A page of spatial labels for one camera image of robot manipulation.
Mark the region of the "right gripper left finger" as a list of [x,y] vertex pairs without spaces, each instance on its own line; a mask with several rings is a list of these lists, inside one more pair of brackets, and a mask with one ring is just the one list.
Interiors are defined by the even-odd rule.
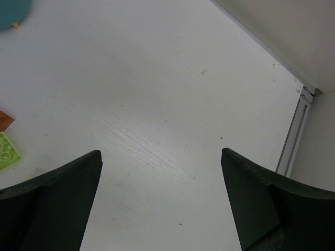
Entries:
[[91,151],[1,190],[1,250],[80,250],[102,155]]

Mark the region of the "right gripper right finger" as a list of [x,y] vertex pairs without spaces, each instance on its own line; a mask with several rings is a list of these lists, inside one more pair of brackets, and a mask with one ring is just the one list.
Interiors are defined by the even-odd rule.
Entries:
[[222,149],[242,250],[334,250],[334,192],[302,184]]

